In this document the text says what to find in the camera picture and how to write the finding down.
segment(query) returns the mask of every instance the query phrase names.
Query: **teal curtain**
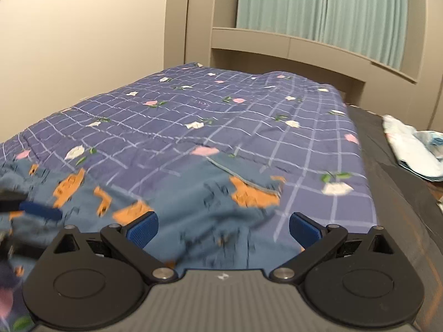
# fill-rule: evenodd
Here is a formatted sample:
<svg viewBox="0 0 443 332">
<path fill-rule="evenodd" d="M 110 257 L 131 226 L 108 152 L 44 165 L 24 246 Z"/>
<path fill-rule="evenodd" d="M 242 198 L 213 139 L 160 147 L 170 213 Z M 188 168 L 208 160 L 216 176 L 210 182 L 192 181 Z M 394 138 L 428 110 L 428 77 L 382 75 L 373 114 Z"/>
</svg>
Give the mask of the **teal curtain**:
<svg viewBox="0 0 443 332">
<path fill-rule="evenodd" d="M 237 27 L 345 48 L 400 69 L 408 0 L 239 0 Z"/>
</svg>

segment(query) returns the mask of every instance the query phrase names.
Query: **white logo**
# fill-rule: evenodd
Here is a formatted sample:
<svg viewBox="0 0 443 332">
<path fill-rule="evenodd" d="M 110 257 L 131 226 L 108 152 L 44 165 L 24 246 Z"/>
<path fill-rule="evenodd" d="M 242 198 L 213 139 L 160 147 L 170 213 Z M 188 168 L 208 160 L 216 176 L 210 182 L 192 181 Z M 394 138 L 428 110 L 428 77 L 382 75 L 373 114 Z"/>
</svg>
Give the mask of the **white logo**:
<svg viewBox="0 0 443 332">
<path fill-rule="evenodd" d="M 217 276 L 217 278 L 218 278 L 219 280 L 224 281 L 224 280 L 227 280 L 227 279 L 229 278 L 229 275 L 223 272 L 222 274 L 219 274 L 219 275 Z"/>
</svg>

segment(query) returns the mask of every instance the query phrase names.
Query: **gray gripper base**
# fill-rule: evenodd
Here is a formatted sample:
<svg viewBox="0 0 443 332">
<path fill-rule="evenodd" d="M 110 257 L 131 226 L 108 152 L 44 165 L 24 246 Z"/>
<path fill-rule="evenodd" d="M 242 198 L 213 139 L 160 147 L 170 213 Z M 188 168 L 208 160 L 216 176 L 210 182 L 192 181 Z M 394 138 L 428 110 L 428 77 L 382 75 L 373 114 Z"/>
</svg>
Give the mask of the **gray gripper base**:
<svg viewBox="0 0 443 332">
<path fill-rule="evenodd" d="M 35 332 L 54 332 L 38 326 Z M 129 317 L 100 332 L 362 332 L 312 311 L 294 286 L 261 271 L 191 270 L 154 286 Z M 414 332 L 410 325 L 383 331 Z"/>
</svg>

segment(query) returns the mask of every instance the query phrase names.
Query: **blue gripper pad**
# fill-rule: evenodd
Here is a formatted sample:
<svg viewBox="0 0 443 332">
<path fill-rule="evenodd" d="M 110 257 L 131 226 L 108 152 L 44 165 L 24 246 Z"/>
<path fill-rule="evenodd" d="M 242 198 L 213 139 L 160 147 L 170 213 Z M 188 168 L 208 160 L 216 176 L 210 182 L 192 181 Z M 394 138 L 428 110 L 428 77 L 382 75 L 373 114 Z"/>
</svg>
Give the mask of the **blue gripper pad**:
<svg viewBox="0 0 443 332">
<path fill-rule="evenodd" d="M 44 219 L 51 219 L 53 221 L 60 221 L 63 217 L 63 212 L 58 208 L 43 206 L 32 201 L 23 201 L 19 205 L 20 211 L 25 211 L 29 215 L 42 217 Z"/>
<path fill-rule="evenodd" d="M 159 218 L 155 212 L 147 212 L 123 227 L 125 237 L 139 248 L 144 248 L 159 230 Z"/>
<path fill-rule="evenodd" d="M 296 212 L 289 219 L 289 232 L 304 249 L 322 238 L 322 229 L 323 226 Z"/>
</svg>

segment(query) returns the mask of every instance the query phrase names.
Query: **pink flower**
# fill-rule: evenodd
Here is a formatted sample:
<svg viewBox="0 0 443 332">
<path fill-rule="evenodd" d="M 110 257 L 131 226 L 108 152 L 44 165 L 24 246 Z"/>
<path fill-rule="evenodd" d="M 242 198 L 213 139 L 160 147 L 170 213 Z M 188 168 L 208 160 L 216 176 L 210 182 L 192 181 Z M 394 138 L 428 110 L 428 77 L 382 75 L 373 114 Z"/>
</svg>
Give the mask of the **pink flower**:
<svg viewBox="0 0 443 332">
<path fill-rule="evenodd" d="M 16 160 L 21 160 L 21 159 L 23 159 L 23 158 L 28 157 L 28 156 L 29 156 L 29 153 L 30 153 L 30 149 L 26 149 L 25 151 L 20 152 L 20 153 L 16 156 Z"/>
<path fill-rule="evenodd" d="M 345 135 L 345 139 L 349 142 L 353 142 L 356 143 L 357 145 L 359 145 L 360 143 L 358 142 L 358 138 L 355 137 L 353 134 L 346 134 Z"/>
<path fill-rule="evenodd" d="M 12 289 L 0 288 L 0 318 L 5 320 L 14 304 L 14 295 Z"/>
<path fill-rule="evenodd" d="M 191 152 L 191 155 L 210 156 L 210 155 L 217 154 L 218 152 L 219 152 L 219 150 L 214 147 L 198 146 L 195 148 L 194 151 Z"/>
</svg>

